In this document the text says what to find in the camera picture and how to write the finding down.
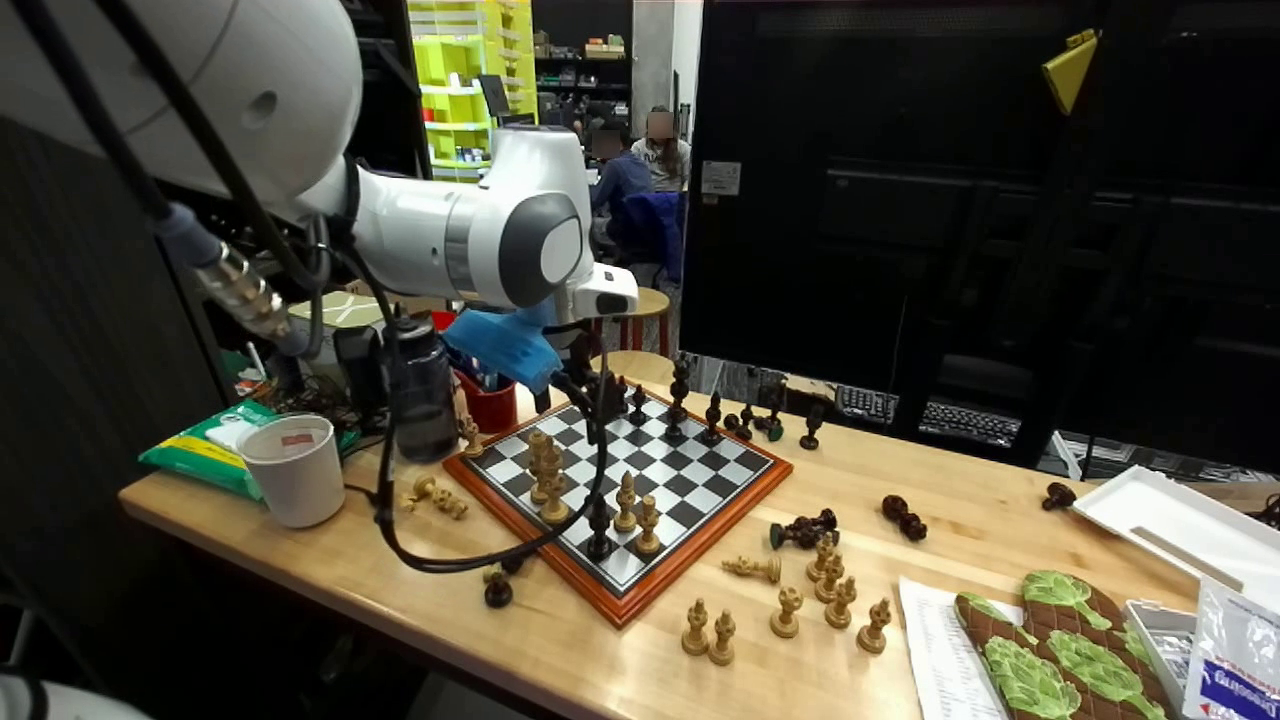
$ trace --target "cup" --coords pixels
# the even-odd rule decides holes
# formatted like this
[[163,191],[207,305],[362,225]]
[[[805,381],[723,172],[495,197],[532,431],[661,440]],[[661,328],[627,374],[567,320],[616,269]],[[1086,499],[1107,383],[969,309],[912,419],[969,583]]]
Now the cup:
[[284,526],[312,526],[350,499],[328,416],[280,416],[239,440],[244,469]]

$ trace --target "shelf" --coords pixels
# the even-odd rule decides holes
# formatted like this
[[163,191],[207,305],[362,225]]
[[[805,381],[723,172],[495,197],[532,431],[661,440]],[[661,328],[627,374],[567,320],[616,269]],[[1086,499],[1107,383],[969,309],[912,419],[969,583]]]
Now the shelf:
[[430,133],[488,133],[493,124],[431,124],[430,121]]
[[538,85],[538,91],[604,91],[604,95],[619,95],[619,91],[627,91],[627,85]]
[[438,89],[438,85],[420,85],[425,95],[482,95],[482,89]]
[[591,60],[591,54],[538,54],[538,64],[627,64],[632,54]]

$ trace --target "wire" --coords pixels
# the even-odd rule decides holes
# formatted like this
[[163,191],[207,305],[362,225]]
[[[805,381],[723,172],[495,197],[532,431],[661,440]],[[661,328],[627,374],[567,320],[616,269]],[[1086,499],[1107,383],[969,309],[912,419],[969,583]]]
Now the wire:
[[144,165],[126,144],[111,112],[103,107],[103,99],[90,85],[84,64],[75,60],[67,36],[56,27],[54,10],[45,8],[45,0],[13,0],[13,8],[26,19],[26,27],[34,33],[34,40],[40,42],[45,60],[54,64],[54,71],[60,75],[60,85],[74,95],[74,102],[75,102],[84,126],[91,133],[91,140],[109,153],[109,160],[126,175],[130,191],[144,205],[144,210],[152,221],[163,221],[167,216],[163,191],[152,184]]
[[224,186],[234,191],[234,199],[250,210],[255,235],[274,248],[274,257],[280,257],[284,273],[307,289],[319,291],[326,285],[316,285],[316,273],[305,269],[301,257],[294,257],[294,248],[284,242],[280,226],[274,225],[274,216],[264,210],[264,205],[255,199],[255,191],[250,186],[238,155],[229,153],[229,144],[217,137],[213,121],[204,114],[204,107],[195,102],[195,95],[189,91],[189,85],[176,75],[176,68],[167,64],[163,46],[152,40],[152,33],[135,19],[135,10],[126,0],[95,0],[95,8],[115,23],[115,33],[126,36],[126,42],[135,50],[135,60],[149,68],[149,75],[159,85],[163,99],[176,107],[176,114],[189,124],[189,133],[195,137],[195,144],[204,149],[213,172],[224,181]]
[[[383,315],[383,342],[387,342],[387,362],[392,362],[392,383],[398,383],[407,367],[406,367],[406,355],[402,355],[402,333],[398,333],[398,312],[392,312],[392,305],[387,305],[387,291],[371,278],[371,273],[367,273],[367,264],[363,264],[363,257],[362,257],[357,248],[352,248],[352,257],[334,248],[334,257],[337,257],[339,264],[350,264],[350,269],[367,285],[367,291],[371,291],[371,300],[377,300],[377,309],[379,309],[379,315]],[[583,419],[590,419],[590,423],[604,423],[571,383],[566,383],[566,387],[567,387],[567,396],[583,409]],[[604,434],[604,428],[599,428],[598,434],[599,434],[599,446],[598,446],[598,481],[591,481],[583,503],[579,503],[578,513],[567,513],[566,524],[546,526],[541,534],[532,534],[532,539],[523,539],[523,545],[511,545],[511,548],[499,548],[499,551],[449,555],[449,559],[446,559],[446,555],[416,555],[416,551],[407,551],[407,548],[402,545],[402,531],[398,531],[398,485],[392,485],[392,440],[398,440],[398,410],[392,410],[392,419],[387,419],[387,428],[383,428],[379,465],[377,465],[371,518],[377,518],[383,545],[398,551],[398,559],[407,565],[407,566],[416,566],[416,572],[471,572],[471,566],[488,566],[488,565],[523,559],[523,555],[532,555],[538,548],[561,539],[561,534],[591,506],[591,499],[604,494],[608,434]]]

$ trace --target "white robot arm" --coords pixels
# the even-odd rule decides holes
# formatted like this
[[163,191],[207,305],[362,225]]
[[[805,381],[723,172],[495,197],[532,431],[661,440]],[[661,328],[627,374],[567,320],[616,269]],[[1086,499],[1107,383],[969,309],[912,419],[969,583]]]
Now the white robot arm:
[[[185,121],[91,0],[47,0],[141,165],[224,191]],[[261,205],[284,221],[339,216],[392,291],[484,309],[553,305],[556,320],[623,312],[637,277],[590,248],[590,184],[571,133],[499,133],[482,184],[350,172],[362,46],[339,0],[131,0]],[[0,114],[95,153],[45,50],[0,3]]]

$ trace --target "paper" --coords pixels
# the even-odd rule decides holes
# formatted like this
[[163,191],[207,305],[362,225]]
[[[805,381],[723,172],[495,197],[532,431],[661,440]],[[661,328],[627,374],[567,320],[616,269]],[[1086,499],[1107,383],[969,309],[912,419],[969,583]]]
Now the paper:
[[[987,680],[987,666],[958,620],[958,590],[897,578],[897,594],[906,605],[910,657],[923,720],[1005,720],[1007,712]],[[997,609],[1012,625],[1023,625],[1021,609]]]

